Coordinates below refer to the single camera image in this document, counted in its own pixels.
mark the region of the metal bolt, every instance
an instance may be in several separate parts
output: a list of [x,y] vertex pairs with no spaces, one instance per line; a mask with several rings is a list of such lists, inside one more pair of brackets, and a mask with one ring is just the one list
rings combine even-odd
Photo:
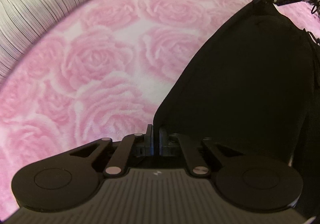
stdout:
[[107,174],[112,174],[112,175],[119,174],[119,173],[121,173],[121,168],[119,168],[119,167],[108,167],[106,169],[106,173]]
[[202,175],[202,174],[207,174],[209,172],[209,169],[206,168],[206,167],[195,167],[193,168],[192,170],[195,174],[199,174],[199,175]]

